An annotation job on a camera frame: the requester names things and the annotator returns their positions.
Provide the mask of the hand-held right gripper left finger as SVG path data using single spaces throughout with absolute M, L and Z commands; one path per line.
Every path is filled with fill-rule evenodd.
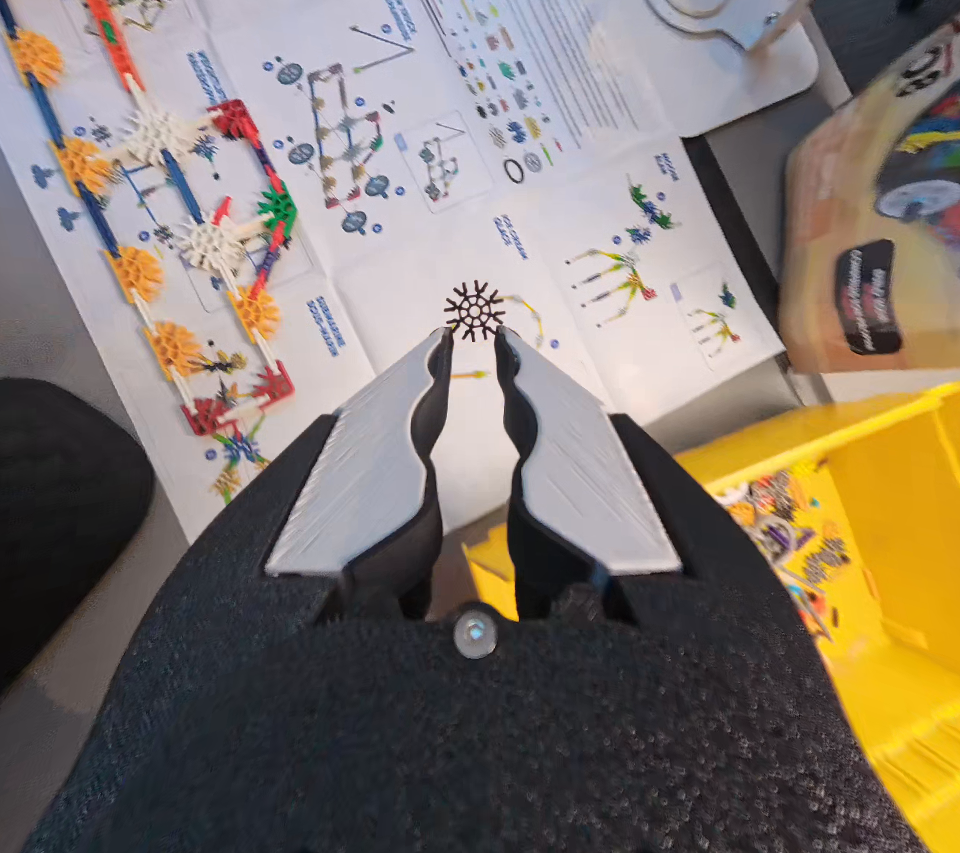
M 447 421 L 452 355 L 450 329 L 432 331 L 335 412 L 268 576 L 326 577 L 345 602 L 383 592 L 426 610 L 443 541 L 431 454 Z

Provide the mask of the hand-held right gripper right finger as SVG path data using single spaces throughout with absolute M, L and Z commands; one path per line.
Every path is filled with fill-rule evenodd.
M 570 587 L 603 609 L 620 578 L 681 572 L 603 403 L 512 329 L 497 330 L 495 355 L 518 455 L 507 522 L 517 613 L 549 614 Z

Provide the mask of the pile of dark wheel parts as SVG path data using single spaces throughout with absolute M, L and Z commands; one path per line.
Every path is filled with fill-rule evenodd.
M 798 468 L 780 470 L 728 487 L 714 499 L 766 559 L 810 635 L 831 644 L 840 621 L 831 587 L 855 557 L 842 525 L 805 486 L 811 479 Z

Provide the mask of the black snowflake connector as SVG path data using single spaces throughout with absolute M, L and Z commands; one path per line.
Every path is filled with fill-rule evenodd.
M 488 281 L 464 281 L 445 299 L 445 325 L 463 342 L 486 342 L 496 335 L 505 316 L 503 303 L 499 290 Z

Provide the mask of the yellow plastic parts bin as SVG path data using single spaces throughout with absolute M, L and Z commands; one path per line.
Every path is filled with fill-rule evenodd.
M 507 847 L 958 851 L 958 384 L 799 408 L 678 460 L 618 417 L 680 554 L 519 614 L 507 523 L 467 554 L 533 677 L 495 760 Z M 781 470 L 841 526 L 833 643 L 714 496 Z

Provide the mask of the colourful rod connector frame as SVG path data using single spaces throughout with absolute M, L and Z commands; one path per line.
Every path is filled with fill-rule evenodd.
M 133 107 L 124 138 L 113 148 L 103 149 L 79 132 L 66 131 L 50 93 L 63 77 L 64 58 L 51 40 L 23 27 L 9 1 L 2 0 L 6 49 L 41 115 L 66 186 L 89 216 L 121 295 L 136 311 L 150 352 L 175 389 L 187 427 L 195 437 L 212 439 L 222 447 L 225 465 L 218 475 L 218 489 L 235 491 L 240 463 L 250 463 L 257 471 L 268 465 L 258 448 L 258 434 L 267 412 L 295 394 L 293 380 L 270 346 L 282 314 L 268 286 L 293 238 L 298 209 L 241 99 L 214 103 L 205 117 L 190 121 L 164 109 L 148 91 L 110 0 L 84 2 L 105 56 Z M 189 156 L 216 137 L 248 144 L 269 181 L 257 213 L 246 220 L 233 217 L 229 196 L 214 210 L 205 211 L 187 179 Z M 143 246 L 122 244 L 106 214 L 109 186 L 116 175 L 126 175 L 128 162 L 165 175 L 185 207 L 188 221 L 169 239 L 187 267 L 218 282 L 258 355 L 262 368 L 256 371 L 250 391 L 240 392 L 225 381 L 246 367 L 240 354 L 208 355 L 186 326 L 154 314 L 151 306 L 164 287 L 162 264 Z

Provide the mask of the white building instruction sheet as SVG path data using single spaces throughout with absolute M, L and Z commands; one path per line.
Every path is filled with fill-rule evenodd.
M 271 273 L 270 339 L 294 395 L 267 411 L 268 460 L 445 322 L 452 289 L 487 281 L 501 321 L 646 425 L 782 353 L 683 142 L 642 67 L 590 0 L 109 0 L 150 95 L 193 121 L 241 100 L 297 209 Z M 110 150 L 133 104 L 84 0 L 8 0 L 64 62 L 60 121 Z M 195 436 L 66 186 L 41 113 L 2 36 L 2 151 L 185 534 L 258 475 L 221 492 L 219 443 Z M 164 271 L 159 319 L 207 355 L 238 353 L 224 380 L 262 368 L 207 273 L 169 236 L 186 207 L 163 173 L 127 162 L 105 213 L 119 242 Z M 235 220 L 270 188 L 246 142 L 216 137 L 185 173 L 204 211 Z M 451 413 L 435 463 L 449 527 L 505 497 L 515 455 L 496 438 L 493 337 L 455 348 Z

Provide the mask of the cardboard toy set box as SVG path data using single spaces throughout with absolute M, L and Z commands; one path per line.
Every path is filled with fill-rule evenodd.
M 778 331 L 794 367 L 959 366 L 959 24 L 812 131 L 785 173 Z

